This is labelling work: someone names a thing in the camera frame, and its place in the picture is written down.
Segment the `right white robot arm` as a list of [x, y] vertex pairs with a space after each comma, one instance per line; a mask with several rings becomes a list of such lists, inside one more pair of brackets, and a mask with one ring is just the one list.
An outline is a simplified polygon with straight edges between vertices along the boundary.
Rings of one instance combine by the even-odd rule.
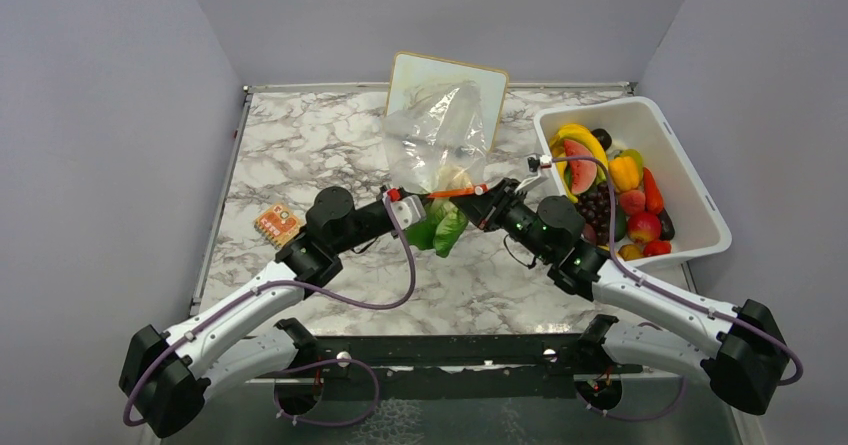
[[767, 410], [794, 355], [764, 304], [709, 299], [640, 271], [581, 237], [585, 221], [564, 196], [536, 209], [514, 179], [452, 203], [484, 232], [502, 230], [547, 266], [563, 292], [612, 305], [656, 325], [643, 331], [604, 319], [577, 345], [579, 363], [600, 372], [610, 364], [646, 365], [708, 382], [726, 404], [751, 415]]

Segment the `watermelon slice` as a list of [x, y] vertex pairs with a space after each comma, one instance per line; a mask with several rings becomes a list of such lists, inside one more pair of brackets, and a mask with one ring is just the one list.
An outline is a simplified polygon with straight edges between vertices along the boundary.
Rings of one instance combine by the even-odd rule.
[[[592, 157], [591, 151], [585, 145], [572, 139], [563, 141], [563, 151], [566, 157]], [[567, 190], [574, 196], [586, 192], [597, 177], [597, 165], [591, 160], [562, 162], [560, 167]]]

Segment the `yellow banana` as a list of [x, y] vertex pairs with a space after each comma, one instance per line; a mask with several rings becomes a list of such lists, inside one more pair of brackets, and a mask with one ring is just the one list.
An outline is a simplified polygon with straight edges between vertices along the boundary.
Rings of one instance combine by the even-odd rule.
[[[591, 151], [593, 158], [598, 159], [604, 167], [608, 166], [605, 150], [599, 140], [586, 127], [575, 123], [563, 125], [551, 138], [548, 139], [548, 147], [554, 158], [565, 156], [563, 151], [563, 141], [565, 139], [572, 139], [585, 145]], [[562, 162], [555, 164], [556, 177], [559, 179], [560, 184], [564, 187], [566, 196], [573, 203], [576, 203], [579, 195], [574, 196], [567, 190], [567, 186], [565, 185], [565, 180], [561, 172], [560, 163]], [[597, 177], [593, 185], [598, 184], [605, 179], [605, 171], [603, 169], [599, 169], [597, 165]]]

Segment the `clear zip top bag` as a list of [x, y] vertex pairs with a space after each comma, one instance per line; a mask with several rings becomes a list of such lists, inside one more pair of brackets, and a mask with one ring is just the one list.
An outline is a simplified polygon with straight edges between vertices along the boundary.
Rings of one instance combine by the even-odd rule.
[[437, 191], [443, 166], [464, 169], [471, 188], [484, 182], [488, 150], [480, 97], [473, 83], [448, 85], [414, 104], [386, 115], [382, 143], [390, 183], [414, 193]]

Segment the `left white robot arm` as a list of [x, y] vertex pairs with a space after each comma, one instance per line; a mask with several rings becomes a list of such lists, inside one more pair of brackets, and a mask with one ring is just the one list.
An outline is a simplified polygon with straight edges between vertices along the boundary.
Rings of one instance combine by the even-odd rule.
[[[164, 331], [148, 325], [131, 338], [119, 377], [126, 395], [122, 420], [146, 425], [167, 438], [191, 423], [219, 395], [262, 375], [298, 376], [324, 366], [311, 334], [298, 321], [249, 338], [249, 332], [313, 295], [357, 308], [383, 311], [405, 304], [416, 286], [416, 268], [405, 229], [426, 217], [425, 198], [403, 189], [383, 191], [356, 208], [342, 187], [322, 190], [306, 225], [260, 272], [212, 308]], [[393, 302], [368, 303], [327, 289], [342, 269], [340, 256], [383, 235], [400, 241], [409, 285]]]

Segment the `green lettuce head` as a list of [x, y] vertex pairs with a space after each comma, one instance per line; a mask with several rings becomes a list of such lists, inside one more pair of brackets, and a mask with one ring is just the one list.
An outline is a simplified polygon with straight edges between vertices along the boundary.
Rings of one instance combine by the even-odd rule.
[[[438, 172], [437, 191], [471, 186], [471, 177], [462, 168], [443, 166]], [[406, 238], [419, 250], [433, 250], [438, 257], [446, 258], [465, 232], [469, 220], [449, 198], [435, 198], [425, 206], [425, 212], [425, 220], [408, 228]]]

